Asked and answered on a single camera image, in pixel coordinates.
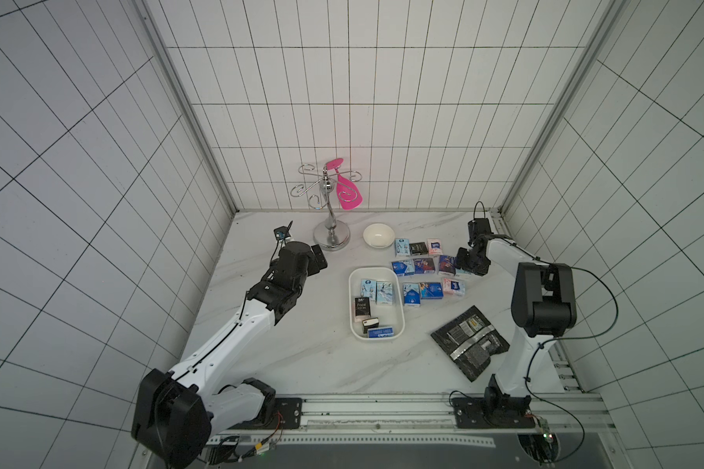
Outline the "blue orange tissue pack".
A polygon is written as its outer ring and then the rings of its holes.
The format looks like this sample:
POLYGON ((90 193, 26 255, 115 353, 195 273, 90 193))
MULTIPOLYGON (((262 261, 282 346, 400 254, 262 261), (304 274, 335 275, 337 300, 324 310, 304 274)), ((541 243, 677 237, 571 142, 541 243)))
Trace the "blue orange tissue pack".
POLYGON ((456 258, 449 255, 438 257, 438 274, 445 277, 455 277, 457 275, 456 258))

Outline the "pink tissue pack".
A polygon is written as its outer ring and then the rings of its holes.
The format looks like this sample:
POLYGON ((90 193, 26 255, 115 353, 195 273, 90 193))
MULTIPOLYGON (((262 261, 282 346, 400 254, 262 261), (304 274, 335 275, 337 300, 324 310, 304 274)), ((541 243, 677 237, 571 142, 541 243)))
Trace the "pink tissue pack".
POLYGON ((443 279, 442 289, 445 295, 465 296, 465 283, 458 279, 443 279))

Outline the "pink Tempo side pack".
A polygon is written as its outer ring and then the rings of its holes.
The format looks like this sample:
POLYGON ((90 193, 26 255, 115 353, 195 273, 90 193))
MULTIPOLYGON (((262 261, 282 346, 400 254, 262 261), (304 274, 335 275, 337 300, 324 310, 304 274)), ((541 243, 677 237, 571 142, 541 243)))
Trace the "pink Tempo side pack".
POLYGON ((428 249, 428 254, 431 256, 443 254, 441 240, 438 240, 437 238, 430 238, 429 240, 427 240, 426 247, 428 249))

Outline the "blue red tissue pack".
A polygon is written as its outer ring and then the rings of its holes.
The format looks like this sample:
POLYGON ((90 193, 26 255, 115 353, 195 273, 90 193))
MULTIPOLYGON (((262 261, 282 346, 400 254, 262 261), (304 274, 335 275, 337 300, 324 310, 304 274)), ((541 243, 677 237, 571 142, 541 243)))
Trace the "blue red tissue pack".
POLYGON ((413 259, 416 275, 430 275, 436 273, 435 261, 431 257, 413 259))

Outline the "blue orange pack second row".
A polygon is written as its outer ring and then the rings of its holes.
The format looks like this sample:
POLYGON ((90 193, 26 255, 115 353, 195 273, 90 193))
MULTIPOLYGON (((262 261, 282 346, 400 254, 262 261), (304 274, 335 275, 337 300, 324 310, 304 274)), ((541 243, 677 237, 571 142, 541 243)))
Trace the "blue orange pack second row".
POLYGON ((444 297, 442 283, 420 283, 420 299, 436 300, 444 297))

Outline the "small black tissue pack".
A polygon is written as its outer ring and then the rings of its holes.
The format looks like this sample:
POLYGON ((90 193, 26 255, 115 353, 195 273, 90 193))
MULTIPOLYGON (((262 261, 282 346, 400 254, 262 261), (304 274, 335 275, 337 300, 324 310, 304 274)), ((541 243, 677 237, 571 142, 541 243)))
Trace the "small black tissue pack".
POLYGON ((410 254, 412 256, 426 256, 429 254, 429 248, 425 242, 411 242, 410 254))

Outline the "blue white pack second row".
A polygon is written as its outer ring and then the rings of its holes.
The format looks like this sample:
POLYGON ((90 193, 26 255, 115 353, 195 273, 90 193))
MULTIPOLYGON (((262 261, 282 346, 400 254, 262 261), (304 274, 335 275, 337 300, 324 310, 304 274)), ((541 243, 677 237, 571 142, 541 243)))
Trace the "blue white pack second row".
POLYGON ((420 285, 418 283, 404 283, 402 285, 402 297, 405 307, 420 307, 420 304, 422 304, 420 285))

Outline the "blue white tissue pack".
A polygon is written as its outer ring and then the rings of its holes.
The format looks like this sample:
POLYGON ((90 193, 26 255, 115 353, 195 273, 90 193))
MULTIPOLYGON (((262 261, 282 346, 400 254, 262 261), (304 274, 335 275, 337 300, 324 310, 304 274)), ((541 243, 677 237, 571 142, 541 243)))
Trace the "blue white tissue pack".
POLYGON ((391 268, 397 277, 409 277, 416 273, 415 263, 411 259, 393 261, 391 268))

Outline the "light blue tissue pack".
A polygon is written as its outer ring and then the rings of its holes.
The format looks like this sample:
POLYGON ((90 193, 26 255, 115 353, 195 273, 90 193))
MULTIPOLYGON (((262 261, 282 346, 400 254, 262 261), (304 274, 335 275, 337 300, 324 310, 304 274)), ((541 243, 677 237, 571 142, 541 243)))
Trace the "light blue tissue pack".
POLYGON ((397 258, 410 257, 412 255, 410 240, 397 238, 394 241, 394 252, 397 258))

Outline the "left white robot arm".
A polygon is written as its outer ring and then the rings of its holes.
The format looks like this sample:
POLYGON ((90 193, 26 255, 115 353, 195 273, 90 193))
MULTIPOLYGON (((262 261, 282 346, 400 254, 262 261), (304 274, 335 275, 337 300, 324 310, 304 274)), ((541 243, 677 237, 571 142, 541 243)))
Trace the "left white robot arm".
POLYGON ((132 438, 166 467, 185 468, 216 434, 246 422, 271 421, 275 390, 255 378, 226 385, 225 375, 296 305, 307 279, 327 266, 320 246, 285 242, 222 328, 169 371, 153 369, 142 379, 132 438))

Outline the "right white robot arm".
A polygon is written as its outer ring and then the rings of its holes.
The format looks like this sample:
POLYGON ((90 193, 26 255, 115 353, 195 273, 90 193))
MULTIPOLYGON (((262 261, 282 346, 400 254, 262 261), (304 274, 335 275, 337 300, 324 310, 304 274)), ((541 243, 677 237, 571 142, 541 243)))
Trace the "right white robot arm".
POLYGON ((461 428, 532 428, 531 369, 549 355, 551 344, 577 320, 571 268, 542 260, 505 234, 492 232, 486 218, 467 224, 469 248, 457 255, 459 269, 485 275, 493 264, 514 276, 510 312, 514 338, 499 370, 481 397, 455 400, 461 428))

